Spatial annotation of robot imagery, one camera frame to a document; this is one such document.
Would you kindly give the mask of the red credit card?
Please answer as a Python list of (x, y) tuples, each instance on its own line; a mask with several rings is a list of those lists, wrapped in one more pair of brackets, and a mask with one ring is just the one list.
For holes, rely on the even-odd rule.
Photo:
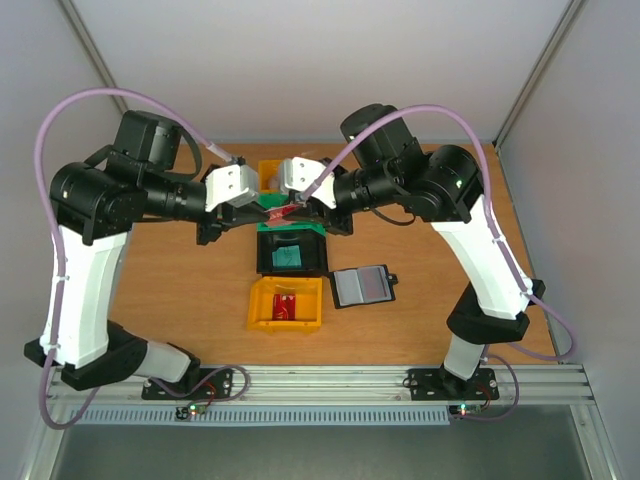
[(287, 220), (286, 216), (293, 213), (298, 208), (299, 206), (296, 204), (288, 204), (269, 209), (267, 211), (269, 219), (265, 222), (265, 225), (269, 228), (273, 228), (294, 223), (294, 220)]

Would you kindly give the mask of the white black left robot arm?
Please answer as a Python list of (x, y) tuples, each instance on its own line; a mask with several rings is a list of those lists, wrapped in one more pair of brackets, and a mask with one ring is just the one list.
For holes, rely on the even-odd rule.
[(112, 144), (64, 166), (51, 181), (65, 261), (55, 282), (63, 291), (52, 293), (45, 330), (25, 344), (25, 357), (60, 367), (77, 391), (138, 376), (162, 382), (179, 398), (195, 395), (205, 381), (196, 356), (109, 320), (120, 262), (134, 225), (145, 220), (192, 222), (199, 245), (266, 221), (259, 186), (243, 159), (204, 169), (193, 136), (177, 121), (127, 111)]

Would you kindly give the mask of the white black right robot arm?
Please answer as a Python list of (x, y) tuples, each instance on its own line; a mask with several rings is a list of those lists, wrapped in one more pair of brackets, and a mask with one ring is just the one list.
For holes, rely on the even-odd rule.
[(503, 236), (481, 145), (474, 153), (456, 145), (424, 151), (404, 121), (422, 112), (442, 113), (471, 130), (438, 105), (367, 105), (342, 122), (348, 144), (341, 153), (330, 161), (287, 159), (278, 182), (294, 206), (288, 220), (350, 235), (355, 213), (396, 204), (447, 243), (469, 284), (447, 319), (452, 337), (432, 388), (460, 399), (475, 387), (488, 346), (523, 339), (530, 324), (526, 310), (544, 284), (525, 274)]

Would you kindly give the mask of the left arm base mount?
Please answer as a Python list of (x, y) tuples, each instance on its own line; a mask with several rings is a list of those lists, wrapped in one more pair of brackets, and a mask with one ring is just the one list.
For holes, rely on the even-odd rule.
[(190, 380), (179, 383), (149, 380), (142, 387), (141, 399), (147, 401), (228, 399), (234, 384), (232, 368), (201, 367)]

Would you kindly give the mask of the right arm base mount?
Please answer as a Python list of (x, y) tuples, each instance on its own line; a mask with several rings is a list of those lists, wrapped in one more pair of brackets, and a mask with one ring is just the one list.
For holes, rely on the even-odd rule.
[(402, 385), (412, 401), (481, 401), (498, 400), (500, 393), (493, 369), (478, 367), (468, 380), (462, 380), (444, 369), (412, 368)]

